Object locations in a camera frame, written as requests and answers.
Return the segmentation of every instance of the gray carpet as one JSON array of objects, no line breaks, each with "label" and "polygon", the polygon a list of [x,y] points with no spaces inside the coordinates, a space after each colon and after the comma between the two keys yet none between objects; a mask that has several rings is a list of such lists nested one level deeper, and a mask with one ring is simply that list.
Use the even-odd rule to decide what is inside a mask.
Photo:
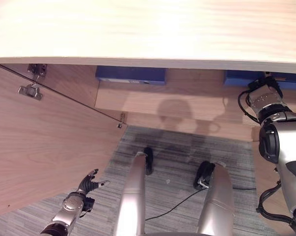
[{"label": "gray carpet", "polygon": [[[255,187],[251,144],[222,138],[130,126],[105,170],[108,187],[89,194],[91,213],[78,221],[71,236],[111,236],[118,203],[131,161],[146,146],[154,150],[154,173],[146,178],[146,217],[170,210],[195,192],[193,178],[204,160],[223,162],[236,187]],[[58,211],[67,193],[0,216],[0,236],[37,236]],[[146,223],[146,233],[195,232],[206,196],[200,192],[171,213]],[[277,235],[255,212],[255,190],[234,190],[235,236]]]}]

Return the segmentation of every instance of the desk surface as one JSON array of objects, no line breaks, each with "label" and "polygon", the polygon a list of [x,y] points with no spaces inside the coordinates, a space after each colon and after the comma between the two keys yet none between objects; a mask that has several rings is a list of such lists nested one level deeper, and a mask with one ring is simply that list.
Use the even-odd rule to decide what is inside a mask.
[{"label": "desk surface", "polygon": [[0,63],[296,73],[296,0],[1,0]]}]

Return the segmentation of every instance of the cabinet hinge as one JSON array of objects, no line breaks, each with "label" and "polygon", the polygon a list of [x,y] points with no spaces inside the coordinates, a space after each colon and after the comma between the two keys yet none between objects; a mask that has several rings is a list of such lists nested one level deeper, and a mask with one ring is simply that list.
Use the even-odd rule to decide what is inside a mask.
[{"label": "cabinet hinge", "polygon": [[47,64],[29,64],[28,72],[33,74],[33,83],[27,86],[20,86],[18,94],[34,98],[38,101],[41,100],[42,94],[40,93],[38,80],[44,79],[47,73]]},{"label": "cabinet hinge", "polygon": [[120,123],[117,125],[117,128],[121,129],[125,121],[125,113],[122,112],[120,114]]}]

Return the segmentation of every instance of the blue box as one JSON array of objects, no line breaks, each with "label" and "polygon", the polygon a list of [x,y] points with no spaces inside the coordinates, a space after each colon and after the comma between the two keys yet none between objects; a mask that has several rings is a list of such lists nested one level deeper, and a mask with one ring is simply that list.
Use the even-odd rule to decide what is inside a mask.
[{"label": "blue box", "polygon": [[[296,74],[271,72],[281,89],[296,90]],[[262,71],[226,70],[224,85],[247,86],[250,82],[264,77]]]},{"label": "blue box", "polygon": [[106,82],[165,85],[165,71],[165,68],[99,65],[95,77]]}]

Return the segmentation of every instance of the wire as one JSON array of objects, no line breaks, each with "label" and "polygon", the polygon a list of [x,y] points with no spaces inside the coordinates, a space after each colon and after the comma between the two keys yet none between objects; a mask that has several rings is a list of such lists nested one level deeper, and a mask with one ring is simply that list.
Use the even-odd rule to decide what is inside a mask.
[{"label": "wire", "polygon": [[195,192],[195,193],[189,195],[187,198],[185,198],[184,200],[182,200],[180,203],[178,203],[175,207],[173,207],[173,208],[172,208],[171,210],[169,210],[168,212],[166,212],[166,213],[164,213],[164,214],[162,214],[162,215],[158,215],[158,216],[154,216],[154,217],[151,217],[151,218],[145,219],[145,221],[152,220],[152,219],[156,219],[156,218],[159,218],[159,217],[161,217],[161,216],[164,216],[164,215],[170,213],[172,210],[174,210],[174,209],[175,209],[176,207],[178,207],[180,204],[182,204],[183,202],[185,202],[186,200],[188,200],[189,198],[191,198],[193,195],[195,195],[195,194],[197,194],[197,193],[199,193],[199,192],[201,192],[202,190],[205,190],[205,189],[206,189],[206,188],[200,189],[200,190],[198,190],[197,192]]},{"label": "wire", "polygon": [[[258,119],[257,119],[256,117],[252,116],[251,114],[249,114],[249,113],[244,109],[244,107],[242,107],[241,97],[242,97],[245,93],[250,93],[250,92],[251,92],[251,90],[246,90],[246,91],[244,91],[244,92],[241,92],[240,95],[239,95],[238,98],[237,98],[237,102],[238,102],[238,105],[239,105],[241,111],[244,112],[245,116],[248,116],[248,117],[251,118],[254,122],[256,122],[256,123],[259,124]],[[247,103],[247,104],[250,104],[250,102],[249,102],[249,100],[248,100],[247,97],[246,97],[245,100],[246,100],[246,103]]]},{"label": "wire", "polygon": [[[207,188],[200,189],[200,190],[198,190],[197,192],[195,192],[195,193],[189,195],[188,197],[186,197],[184,200],[182,200],[180,203],[178,203],[175,207],[173,207],[171,210],[167,211],[166,213],[163,213],[163,214],[161,214],[161,215],[158,215],[158,216],[154,216],[154,217],[151,217],[151,218],[145,219],[145,221],[152,220],[152,219],[156,219],[156,218],[159,218],[159,217],[161,217],[161,216],[164,216],[164,215],[170,213],[170,212],[173,211],[176,207],[178,207],[180,204],[184,203],[186,200],[188,200],[189,198],[191,198],[193,195],[195,195],[195,194],[197,194],[197,193],[199,193],[199,192],[201,192],[202,190],[205,190],[205,189],[207,189]],[[237,188],[237,187],[233,187],[233,189],[236,189],[236,190],[256,190],[256,188]]]},{"label": "wire", "polygon": [[237,187],[233,187],[233,189],[235,189],[235,190],[256,190],[256,188],[237,188]]},{"label": "wire", "polygon": [[259,198],[259,204],[258,204],[258,208],[256,208],[256,211],[258,213],[260,213],[266,219],[275,220],[275,221],[282,221],[282,222],[288,223],[289,226],[295,231],[296,225],[295,225],[295,222],[292,218],[285,216],[285,215],[281,215],[281,214],[272,214],[272,213],[267,212],[264,209],[263,202],[267,198],[272,196],[280,187],[281,187],[281,181],[279,180],[277,182],[277,185],[274,188],[270,188],[270,189],[266,190],[265,192],[263,192]]}]

